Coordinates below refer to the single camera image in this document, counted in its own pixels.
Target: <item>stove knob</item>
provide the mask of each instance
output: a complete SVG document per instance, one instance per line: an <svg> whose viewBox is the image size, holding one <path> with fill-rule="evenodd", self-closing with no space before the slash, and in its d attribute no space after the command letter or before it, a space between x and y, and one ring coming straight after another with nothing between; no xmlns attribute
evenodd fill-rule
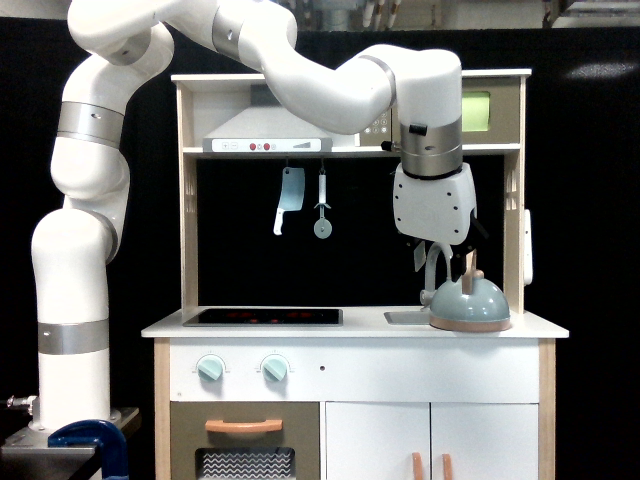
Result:
<svg viewBox="0 0 640 480"><path fill-rule="evenodd" d="M220 357L215 355L205 355L198 361L196 367L198 376L205 382L215 382L222 376L224 365Z"/></svg>
<svg viewBox="0 0 640 480"><path fill-rule="evenodd" d="M270 382L279 382L287 376L287 360L281 355L269 355L262 361L262 374Z"/></svg>

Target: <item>black backdrop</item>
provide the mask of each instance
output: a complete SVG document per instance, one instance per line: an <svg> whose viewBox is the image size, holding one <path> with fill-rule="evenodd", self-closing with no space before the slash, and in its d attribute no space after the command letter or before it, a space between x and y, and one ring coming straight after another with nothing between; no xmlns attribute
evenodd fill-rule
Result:
<svg viewBox="0 0 640 480"><path fill-rule="evenodd" d="M121 149L131 167L131 196L124 243L108 267L112 404L138 406L143 415L143 428L130 443L132 479L153 476L152 342L139 332L180 307L169 75L247 72L180 34L175 39L168 71L129 104ZM394 43L453 50L465 69L533 69L526 205L533 215L535 277L525 305L571 330L569 340L558 342L560 479L628 478L638 471L633 307L639 284L640 71L632 66L640 64L639 40L637 29L608 29L304 33L298 41L300 52L329 67L370 44ZM0 20L0 398L37 392L30 238L37 222L60 205L49 159L62 88L84 58L63 22ZM610 63L626 66L626 74L568 75L580 66ZM393 165L385 162L328 161L334 235L326 242L311 233L317 211L309 197L317 191L319 163L307 164L305 209L287 218L288 232L279 242L270 228L283 164L202 164L201 255L225 259L215 271L203 268L202 303L414 303L420 279L406 263L404 239L390 226L387 172ZM472 162L481 217L499 211L500 200L487 193L495 190L499 160ZM485 221L499 229L499 218L487 214ZM491 248L480 262L499 284L493 259L500 247ZM20 420L1 416L0 433L11 433Z"/></svg>

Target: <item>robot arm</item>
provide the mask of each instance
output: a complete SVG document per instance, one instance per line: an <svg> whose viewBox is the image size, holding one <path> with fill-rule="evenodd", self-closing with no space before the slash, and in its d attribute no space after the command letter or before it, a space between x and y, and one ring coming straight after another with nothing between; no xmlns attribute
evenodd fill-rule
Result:
<svg viewBox="0 0 640 480"><path fill-rule="evenodd" d="M331 70L295 52L295 18L267 0L74 0L70 32L93 55L62 99L51 171L64 208L42 220L32 243L45 429L110 415L105 266L120 243L129 187L118 147L130 97L171 61L173 41L162 22L263 73L284 107L326 130L357 133L397 105L398 229L448 244L469 230L475 195L462 166L454 54L378 45ZM445 177L445 188L433 181Z"/></svg>

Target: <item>oven door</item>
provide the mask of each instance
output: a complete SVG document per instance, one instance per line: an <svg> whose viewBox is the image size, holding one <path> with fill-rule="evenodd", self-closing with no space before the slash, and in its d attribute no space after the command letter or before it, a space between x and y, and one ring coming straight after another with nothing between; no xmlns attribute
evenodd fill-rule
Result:
<svg viewBox="0 0 640 480"><path fill-rule="evenodd" d="M172 480L320 480L313 402L171 402Z"/></svg>

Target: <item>black induction cooktop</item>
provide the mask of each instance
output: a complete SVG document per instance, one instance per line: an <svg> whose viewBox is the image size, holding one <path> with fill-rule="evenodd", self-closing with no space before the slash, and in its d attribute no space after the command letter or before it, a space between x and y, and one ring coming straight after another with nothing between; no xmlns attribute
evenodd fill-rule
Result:
<svg viewBox="0 0 640 480"><path fill-rule="evenodd" d="M208 308L187 320L185 327L211 326L336 326L342 325L338 308Z"/></svg>

